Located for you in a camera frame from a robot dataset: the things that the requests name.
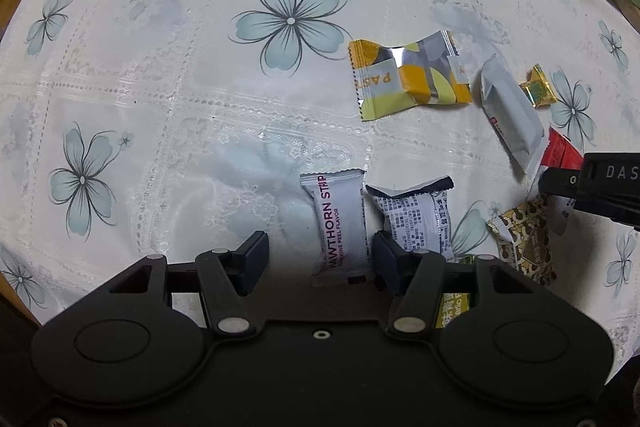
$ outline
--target brown patterned wrapper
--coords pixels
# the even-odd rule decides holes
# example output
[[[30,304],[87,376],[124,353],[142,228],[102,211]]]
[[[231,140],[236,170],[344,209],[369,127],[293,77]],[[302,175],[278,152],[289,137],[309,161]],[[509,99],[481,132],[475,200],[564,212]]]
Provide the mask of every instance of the brown patterned wrapper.
[[[556,279],[541,198],[520,204],[487,223],[495,233],[500,259],[524,275],[549,285]]]

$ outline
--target floral tablecloth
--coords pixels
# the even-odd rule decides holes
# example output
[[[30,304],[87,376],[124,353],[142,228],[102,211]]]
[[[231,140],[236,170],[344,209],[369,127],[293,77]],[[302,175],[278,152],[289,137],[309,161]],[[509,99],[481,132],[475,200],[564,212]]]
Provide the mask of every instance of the floral tablecloth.
[[[559,95],[540,118],[581,151],[636,150],[640,36],[605,0],[23,0],[0,42],[2,272],[46,321],[144,255],[266,230],[250,312],[375,316],[388,302],[369,285],[310,285],[299,174],[355,167],[383,187],[450,175],[454,253],[497,251],[485,221],[530,180],[478,104],[358,114],[347,42],[441,28],[472,78],[494,54],[520,81],[539,62]],[[609,331],[614,370],[639,343],[636,242],[579,212],[551,240],[552,288]]]

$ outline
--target gold candy wrapper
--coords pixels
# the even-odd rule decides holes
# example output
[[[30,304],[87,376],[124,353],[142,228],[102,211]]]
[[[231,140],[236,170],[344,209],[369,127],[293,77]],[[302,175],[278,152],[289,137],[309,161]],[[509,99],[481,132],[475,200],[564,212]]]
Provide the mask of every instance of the gold candy wrapper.
[[[442,329],[456,317],[469,311],[468,293],[443,293],[436,319],[436,329]]]
[[[446,31],[400,48],[351,41],[349,53],[364,121],[416,105],[471,102],[458,52]]]
[[[520,87],[527,95],[527,98],[533,107],[550,105],[558,101],[553,89],[551,89],[551,84],[549,84],[549,81],[546,79],[545,72],[542,71],[542,68],[540,67],[540,64],[533,66],[530,80],[520,84]]]
[[[520,204],[487,222],[495,233],[500,259],[543,286],[556,279],[542,198]]]

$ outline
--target white tablecloth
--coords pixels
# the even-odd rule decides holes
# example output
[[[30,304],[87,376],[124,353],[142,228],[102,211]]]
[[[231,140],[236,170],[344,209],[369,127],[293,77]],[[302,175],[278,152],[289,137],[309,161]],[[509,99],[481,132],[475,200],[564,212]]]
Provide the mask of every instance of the white tablecloth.
[[[23,0],[0,43],[4,274],[46,321],[144,255],[189,261],[266,230],[251,312],[376,315],[369,285],[310,285],[321,249],[298,176],[354,167],[396,188],[449,174],[454,251],[497,251],[484,222],[529,182],[477,104],[358,115],[346,43],[441,28],[471,77],[493,54],[520,81],[539,62],[561,96],[540,118],[576,147],[637,150],[640,36],[605,0]],[[578,212],[552,238],[553,288],[609,331],[614,370],[640,333],[635,246]]]

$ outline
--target white snack package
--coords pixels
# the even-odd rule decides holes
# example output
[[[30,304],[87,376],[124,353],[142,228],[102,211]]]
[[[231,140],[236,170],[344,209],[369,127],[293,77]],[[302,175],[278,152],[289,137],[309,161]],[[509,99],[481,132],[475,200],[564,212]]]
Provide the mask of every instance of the white snack package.
[[[493,55],[481,71],[482,108],[511,155],[530,178],[545,152],[545,129],[527,95]]]
[[[385,230],[406,251],[427,249],[453,261],[451,220],[447,190],[453,188],[449,176],[406,190],[366,185],[367,192],[385,216]]]
[[[300,174],[300,184],[314,198],[322,240],[314,286],[363,282],[371,275],[363,179],[361,169]]]

